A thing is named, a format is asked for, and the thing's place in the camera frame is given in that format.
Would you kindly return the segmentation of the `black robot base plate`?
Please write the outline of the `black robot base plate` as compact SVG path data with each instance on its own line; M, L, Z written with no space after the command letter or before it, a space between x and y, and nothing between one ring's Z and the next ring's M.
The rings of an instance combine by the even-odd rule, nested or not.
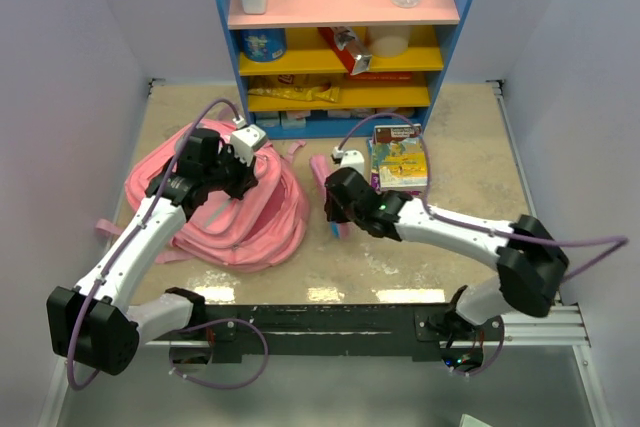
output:
M193 326L220 323L160 337L173 347L211 347L216 363L272 356L405 357L469 368L481 361L480 343L504 339L501 320L454 334L437 328L448 310L435 304L208 305Z

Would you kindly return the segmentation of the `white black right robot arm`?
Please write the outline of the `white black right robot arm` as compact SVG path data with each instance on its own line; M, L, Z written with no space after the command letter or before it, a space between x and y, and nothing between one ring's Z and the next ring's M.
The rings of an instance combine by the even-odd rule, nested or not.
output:
M325 182L328 221L352 223L375 238L432 245L477 261L495 276L463 286L427 324L449 341L466 340L487 321L517 311L548 316L568 268L568 258L536 218L491 221L426 207L406 192L378 193L351 167Z

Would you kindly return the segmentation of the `pink blue pencil case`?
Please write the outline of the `pink blue pencil case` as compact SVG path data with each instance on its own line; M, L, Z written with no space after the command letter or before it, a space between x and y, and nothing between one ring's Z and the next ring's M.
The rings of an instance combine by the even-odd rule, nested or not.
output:
M332 173L327 158L321 154L314 154L310 157L309 165L315 181L316 187L319 193L322 195L322 200L326 201L326 188L325 181ZM329 226L331 232L338 239L346 239L349 234L349 226L347 224L338 224L336 222L330 222Z

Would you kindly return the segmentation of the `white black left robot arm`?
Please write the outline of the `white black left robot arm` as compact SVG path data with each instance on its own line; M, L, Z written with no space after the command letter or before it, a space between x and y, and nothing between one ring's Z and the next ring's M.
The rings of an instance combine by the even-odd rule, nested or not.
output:
M242 199L257 184L256 154L267 141L255 125L228 139L215 130L191 126L174 154L152 178L124 232L74 287L57 287L46 301L52 349L67 361L73 388L74 365L118 375L139 346L176 331L185 339L207 327L204 300L172 288L135 307L132 296L169 241L212 192Z

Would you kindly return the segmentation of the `pink student backpack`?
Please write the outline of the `pink student backpack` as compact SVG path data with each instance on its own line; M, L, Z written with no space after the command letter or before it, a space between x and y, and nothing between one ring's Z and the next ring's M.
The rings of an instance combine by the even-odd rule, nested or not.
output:
M255 153L258 184L241 200L212 192L156 257L159 264L199 258L238 272L287 260L304 238L309 201L293 171L293 143L281 156L270 141Z

